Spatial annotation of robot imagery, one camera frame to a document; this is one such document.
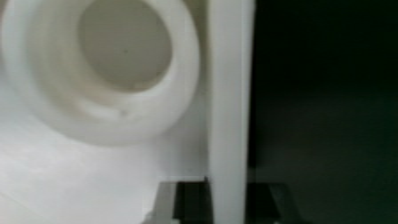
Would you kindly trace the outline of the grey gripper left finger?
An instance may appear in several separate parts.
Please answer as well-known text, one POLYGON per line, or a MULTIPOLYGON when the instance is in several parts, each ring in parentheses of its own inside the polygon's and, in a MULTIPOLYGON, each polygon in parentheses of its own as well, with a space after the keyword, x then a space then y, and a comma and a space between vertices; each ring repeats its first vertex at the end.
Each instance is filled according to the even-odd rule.
POLYGON ((155 206, 140 224, 210 224, 210 187, 204 181, 160 183, 155 206))

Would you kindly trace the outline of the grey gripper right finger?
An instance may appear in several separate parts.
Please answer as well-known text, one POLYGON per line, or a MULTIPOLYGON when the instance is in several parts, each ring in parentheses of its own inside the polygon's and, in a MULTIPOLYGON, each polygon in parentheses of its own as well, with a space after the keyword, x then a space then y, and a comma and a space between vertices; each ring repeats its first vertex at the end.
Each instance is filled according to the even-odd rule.
POLYGON ((286 184, 249 184, 247 224, 313 224, 302 217, 286 184))

